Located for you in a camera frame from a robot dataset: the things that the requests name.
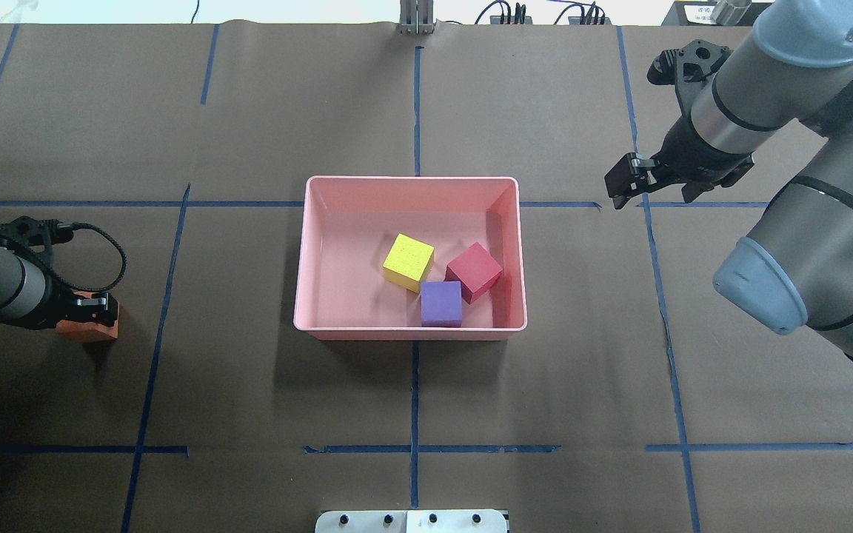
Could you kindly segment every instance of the robotic arm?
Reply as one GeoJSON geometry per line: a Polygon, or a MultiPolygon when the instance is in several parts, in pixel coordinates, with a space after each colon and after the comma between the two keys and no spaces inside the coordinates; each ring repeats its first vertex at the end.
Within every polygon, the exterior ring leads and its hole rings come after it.
{"type": "Polygon", "coordinates": [[[113,326],[118,303],[108,291],[121,282],[126,269],[121,245],[99,227],[27,216],[1,224],[0,323],[26,329],[50,329],[60,321],[113,326]],[[94,230],[121,253],[121,271],[109,286],[75,286],[52,269],[52,247],[70,241],[78,229],[94,230]],[[43,250],[35,252],[33,247],[43,250]]]}
{"type": "Polygon", "coordinates": [[[775,333],[808,324],[853,361],[853,0],[778,0],[737,51],[693,41],[647,77],[676,85],[683,115],[658,154],[625,155],[607,173],[616,209],[671,184],[686,202],[734,185],[793,118],[829,139],[713,284],[775,333]]]}

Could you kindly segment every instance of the yellow cube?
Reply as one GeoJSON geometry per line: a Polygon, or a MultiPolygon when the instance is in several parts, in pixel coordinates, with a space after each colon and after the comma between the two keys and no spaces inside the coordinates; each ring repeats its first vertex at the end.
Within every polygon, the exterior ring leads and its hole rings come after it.
{"type": "Polygon", "coordinates": [[[399,233],[384,261],[384,277],[390,283],[419,293],[420,282],[427,280],[430,264],[433,264],[433,247],[399,233]]]}

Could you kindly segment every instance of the light blue joint cap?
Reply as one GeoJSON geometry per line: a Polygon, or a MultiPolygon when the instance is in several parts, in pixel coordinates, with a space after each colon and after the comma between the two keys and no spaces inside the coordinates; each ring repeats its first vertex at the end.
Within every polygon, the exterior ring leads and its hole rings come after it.
{"type": "Polygon", "coordinates": [[[788,335],[809,321],[805,301],[771,253],[749,237],[713,277],[713,288],[765,327],[788,335]]]}
{"type": "Polygon", "coordinates": [[[755,19],[752,38],[772,58],[796,67],[853,63],[853,0],[776,0],[755,19]]]}

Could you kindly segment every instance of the red cube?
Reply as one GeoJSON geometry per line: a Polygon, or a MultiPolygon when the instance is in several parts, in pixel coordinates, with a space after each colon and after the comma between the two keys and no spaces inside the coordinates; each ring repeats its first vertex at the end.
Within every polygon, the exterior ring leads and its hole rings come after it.
{"type": "Polygon", "coordinates": [[[474,243],[446,266],[447,282],[463,284],[463,299],[467,304],[483,296],[502,276],[502,266],[484,249],[474,243]]]}

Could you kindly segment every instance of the pink box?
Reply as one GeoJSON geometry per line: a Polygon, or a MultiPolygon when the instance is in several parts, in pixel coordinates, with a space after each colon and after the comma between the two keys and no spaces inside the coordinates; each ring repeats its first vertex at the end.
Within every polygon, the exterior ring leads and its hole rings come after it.
{"type": "Polygon", "coordinates": [[[295,327],[322,340],[499,341],[525,329],[518,182],[316,175],[305,186],[295,327]],[[501,264],[463,327],[420,327],[419,295],[384,279],[397,233],[436,248],[426,280],[475,242],[501,264]]]}

